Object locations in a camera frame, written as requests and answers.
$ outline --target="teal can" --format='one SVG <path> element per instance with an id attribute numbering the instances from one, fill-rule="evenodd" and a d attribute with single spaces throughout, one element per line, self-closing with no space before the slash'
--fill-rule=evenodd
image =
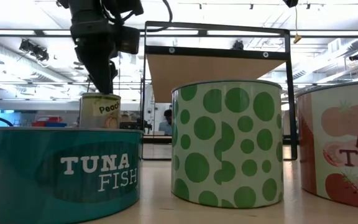
<path id="1" fill-rule="evenodd" d="M 142 132 L 0 128 L 0 223 L 74 223 L 139 199 Z"/>

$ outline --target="ceiling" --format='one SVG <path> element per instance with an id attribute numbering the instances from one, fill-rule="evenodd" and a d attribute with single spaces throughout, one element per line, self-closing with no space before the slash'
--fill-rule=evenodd
<path id="1" fill-rule="evenodd" d="M 303 1 L 295 8 L 287 8 L 282 0 L 168 0 L 174 22 L 196 22 L 208 24 L 230 24 L 239 26 L 273 27 L 282 29 L 329 29 L 358 30 L 358 0 Z M 127 26 L 144 28 L 145 21 L 166 21 L 168 13 L 161 0 L 142 1 L 145 13 L 131 17 Z M 68 9 L 58 7 L 53 0 L 0 0 L 0 29 L 69 29 L 71 15 Z M 0 65 L 0 82 L 78 82 L 77 85 L 23 85 L 0 84 L 0 90 L 11 92 L 13 97 L 39 98 L 77 98 L 88 86 L 80 84 L 86 81 L 87 71 L 77 70 L 74 43 L 69 37 L 31 37 L 33 43 L 46 47 L 50 55 L 47 62 L 37 63 L 30 55 L 23 55 L 19 50 L 23 38 L 0 37 L 0 57 L 6 56 L 9 63 Z M 268 38 L 217 38 L 217 37 L 151 37 L 148 45 L 165 45 L 179 47 L 206 47 L 230 49 L 236 40 L 241 39 L 246 50 L 283 51 L 283 41 Z M 291 45 L 294 74 L 307 70 L 307 75 L 295 79 L 302 83 L 345 82 L 358 78 L 358 62 L 347 61 L 344 57 L 322 57 L 331 49 L 329 43 L 333 38 L 302 39 Z M 343 47 L 350 40 L 342 39 Z M 120 88 L 120 95 L 125 100 L 138 100 L 139 82 L 143 71 L 143 45 L 137 56 L 123 54 L 114 61 L 119 64 L 120 76 L 115 81 L 115 89 Z M 315 60 L 319 66 L 305 69 L 305 65 Z M 354 70 L 351 75 L 345 70 Z M 264 79 L 285 82 L 285 66 L 282 65 Z M 297 88 L 297 91 L 309 88 Z"/>

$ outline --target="person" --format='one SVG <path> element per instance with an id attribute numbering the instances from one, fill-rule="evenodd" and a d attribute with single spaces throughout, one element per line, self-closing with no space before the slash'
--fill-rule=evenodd
<path id="1" fill-rule="evenodd" d="M 171 136 L 172 135 L 172 110 L 164 111 L 164 117 L 166 121 L 163 121 L 158 126 L 159 131 L 164 131 L 165 135 Z"/>

